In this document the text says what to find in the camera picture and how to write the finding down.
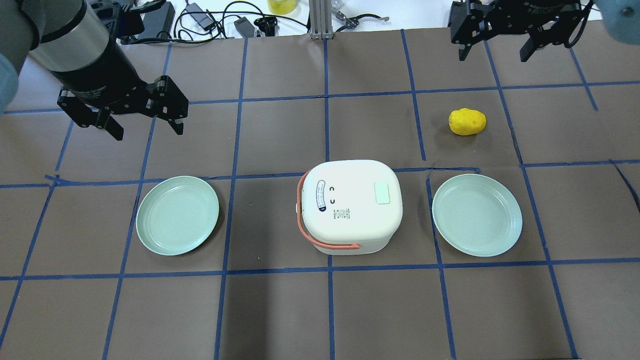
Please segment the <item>yellow container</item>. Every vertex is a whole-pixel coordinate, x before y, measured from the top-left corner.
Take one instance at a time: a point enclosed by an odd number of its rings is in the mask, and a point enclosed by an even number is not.
[[[285,15],[296,8],[297,0],[268,0],[269,10],[276,15]]]

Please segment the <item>black plug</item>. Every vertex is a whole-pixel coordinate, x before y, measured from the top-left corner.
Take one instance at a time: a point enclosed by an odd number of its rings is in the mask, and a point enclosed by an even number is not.
[[[259,19],[255,19],[253,22],[266,37],[276,36],[276,25],[278,25],[278,18],[275,16],[265,16]]]

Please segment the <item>metal post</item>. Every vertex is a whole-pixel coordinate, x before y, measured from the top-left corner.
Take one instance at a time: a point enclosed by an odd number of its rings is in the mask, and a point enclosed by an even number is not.
[[[309,17],[312,39],[333,38],[331,0],[309,0]]]

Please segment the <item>yellow toy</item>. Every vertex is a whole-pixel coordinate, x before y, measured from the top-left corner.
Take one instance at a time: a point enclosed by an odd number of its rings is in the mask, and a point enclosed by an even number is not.
[[[449,128],[456,135],[478,134],[486,126],[486,116],[480,111],[462,108],[449,115]]]

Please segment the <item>plate rim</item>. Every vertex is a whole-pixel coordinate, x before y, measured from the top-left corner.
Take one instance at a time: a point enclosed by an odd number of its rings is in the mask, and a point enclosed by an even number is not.
[[[515,207],[515,209],[517,209],[518,211],[518,215],[516,216],[516,218],[519,220],[519,226],[518,226],[518,231],[517,236],[515,236],[513,243],[511,243],[511,241],[509,241],[510,246],[508,248],[506,248],[503,251],[497,252],[497,251],[493,251],[490,252],[490,254],[478,254],[478,253],[474,253],[473,251],[469,251],[468,249],[465,249],[464,247],[462,247],[461,245],[457,244],[455,241],[452,241],[450,239],[447,239],[447,237],[442,233],[442,231],[440,230],[440,226],[438,225],[438,216],[436,215],[437,211],[434,210],[435,208],[435,204],[436,204],[436,198],[438,197],[438,193],[440,192],[441,189],[445,188],[445,185],[451,181],[455,181],[456,178],[460,178],[460,177],[483,177],[486,179],[489,179],[491,182],[497,184],[499,187],[503,188],[506,193],[503,195],[510,195],[510,197],[515,201],[515,204],[517,205],[517,207]],[[507,252],[509,249],[511,249],[520,239],[520,236],[522,235],[522,226],[523,226],[523,218],[522,218],[522,209],[520,207],[520,204],[518,203],[518,199],[516,199],[516,197],[513,195],[513,193],[511,192],[511,190],[509,190],[506,186],[504,186],[504,184],[502,184],[500,181],[492,178],[492,177],[488,177],[482,174],[460,174],[460,175],[456,175],[454,177],[451,177],[449,179],[447,179],[444,183],[442,183],[442,185],[440,185],[440,187],[438,187],[438,189],[436,190],[435,194],[433,195],[433,199],[432,199],[432,203],[431,203],[431,214],[433,216],[433,223],[436,227],[436,229],[438,230],[438,232],[440,233],[440,235],[442,236],[442,238],[451,246],[453,246],[455,249],[459,250],[460,252],[463,252],[467,255],[471,255],[471,256],[477,256],[479,258],[490,258],[492,256],[498,256],[501,255],[505,252]]]
[[[180,179],[197,179],[202,183],[205,183],[207,185],[207,187],[209,189],[211,189],[211,191],[207,191],[207,193],[212,194],[213,199],[215,199],[216,203],[218,204],[218,208],[216,209],[217,214],[216,214],[216,221],[214,221],[211,225],[211,229],[207,228],[205,230],[205,232],[207,233],[206,236],[204,236],[202,239],[195,241],[193,246],[189,246],[186,247],[185,249],[187,250],[178,250],[177,252],[167,252],[167,253],[163,253],[163,252],[158,252],[154,249],[151,249],[146,243],[144,238],[142,237],[142,235],[140,234],[140,230],[139,230],[139,223],[140,223],[140,213],[142,213],[144,209],[143,205],[145,203],[145,201],[147,200],[148,196],[151,195],[154,191],[158,191],[157,189],[165,183],[170,183],[170,182],[176,182],[179,181]],[[145,197],[142,199],[142,201],[140,202],[140,205],[138,206],[138,210],[136,211],[136,234],[138,234],[138,239],[140,240],[140,242],[142,243],[142,245],[147,248],[149,251],[155,253],[155,254],[159,254],[159,255],[164,255],[164,256],[175,256],[175,255],[181,255],[181,254],[185,254],[195,248],[197,248],[198,246],[200,246],[208,237],[209,235],[211,235],[211,233],[213,232],[213,229],[216,227],[216,225],[218,224],[218,219],[220,217],[220,199],[218,198],[218,194],[216,193],[216,190],[206,181],[204,181],[203,179],[200,179],[199,177],[195,177],[195,176],[189,176],[189,175],[181,175],[181,176],[174,176],[174,177],[170,177],[169,179],[166,179],[164,181],[161,181],[160,183],[156,184],[151,190],[149,190],[149,192],[145,195]]]

